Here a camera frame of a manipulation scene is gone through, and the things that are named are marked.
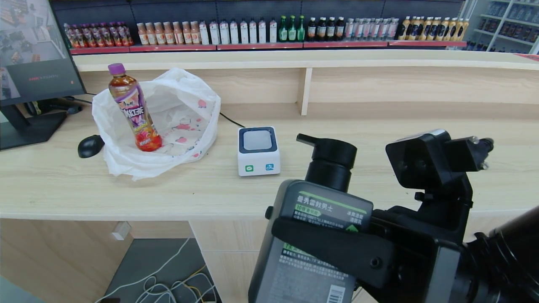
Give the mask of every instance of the white plastic bag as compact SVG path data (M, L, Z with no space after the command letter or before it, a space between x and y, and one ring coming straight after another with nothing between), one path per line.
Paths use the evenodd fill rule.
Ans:
M154 152L136 147L131 128L107 89L92 104L109 172L132 175L133 181L202 158L217 136L221 108L221 98L201 78L179 68L140 82L140 86L163 139L163 147Z

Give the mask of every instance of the wooden counter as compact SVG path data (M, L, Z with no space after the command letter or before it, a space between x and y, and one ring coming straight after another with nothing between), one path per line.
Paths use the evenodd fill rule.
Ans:
M152 79L173 66L189 68L222 97L222 112L230 118L246 126L276 128L282 172L240 178L237 126L220 119L217 139L200 161L137 182L129 176L114 177L102 155L77 156L79 141L97 133L86 107L69 116L49 142L0 153L0 215L2 228L11 231L2 233L3 276L47 303L77 301L77 285L86 283L91 288L79 301L91 302L103 295L112 278L112 271L103 266L117 266L128 247L111 240L108 233L114 222L129 221L133 228L127 242L133 237L194 234L223 301L245 303L266 229L264 212L273 204L279 184L303 178L310 162L312 148L295 141L298 133L357 146L349 192L373 201L379 209L419 206L413 200L414 190L401 188L393 176L386 144L435 128L445 128L455 138L492 137L495 149L487 159L490 169L469 174L474 208L467 238L536 206L538 63L498 53L481 53L486 59L480 60L473 59L474 52L447 52L444 59L436 59L429 56L442 51L427 51L426 60L420 61L412 57L418 51L403 52L402 57L406 53L410 57L400 60L374 59L371 51L350 51L355 59L345 62L355 65L336 66L334 57L320 57L337 54L334 51L312 51L318 57L301 55L303 52L285 51L283 56L288 59L271 64L262 59L264 52L253 52L261 57L250 61L244 57L246 62L237 65L232 58L241 56L234 53L215 54L199 65L189 61L199 54L140 54L152 58L149 63L116 55L75 57L85 85L93 93L106 88L109 76L103 70L116 61L124 62L139 80ZM450 59L468 56L466 53L471 53L469 60ZM230 56L232 61L220 63L221 56ZM362 62L361 58L371 59ZM386 66L370 65L374 63ZM309 102L309 114L302 116ZM72 241L63 242L62 237ZM101 245L78 254L91 241ZM58 247L48 246L49 242ZM100 254L104 251L115 253ZM80 264L70 258L73 254L81 256ZM87 271L93 272L91 281L82 279ZM61 279L45 282L50 275ZM70 283L74 292L58 297L59 290Z

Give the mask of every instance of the purple bottle cap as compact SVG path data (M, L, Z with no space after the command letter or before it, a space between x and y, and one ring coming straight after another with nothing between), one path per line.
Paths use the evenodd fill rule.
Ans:
M108 66L111 75L125 74L126 68L121 63L113 63Z

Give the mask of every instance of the monitor stand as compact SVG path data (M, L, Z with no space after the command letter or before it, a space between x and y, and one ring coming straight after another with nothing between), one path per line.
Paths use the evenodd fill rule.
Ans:
M0 150L48 141L67 117L65 112L25 118L15 105L0 107L9 122L0 124Z

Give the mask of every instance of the monitor screen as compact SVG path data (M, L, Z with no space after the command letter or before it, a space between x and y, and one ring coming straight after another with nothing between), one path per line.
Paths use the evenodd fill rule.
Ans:
M0 10L0 105L84 94L49 0L2 0Z

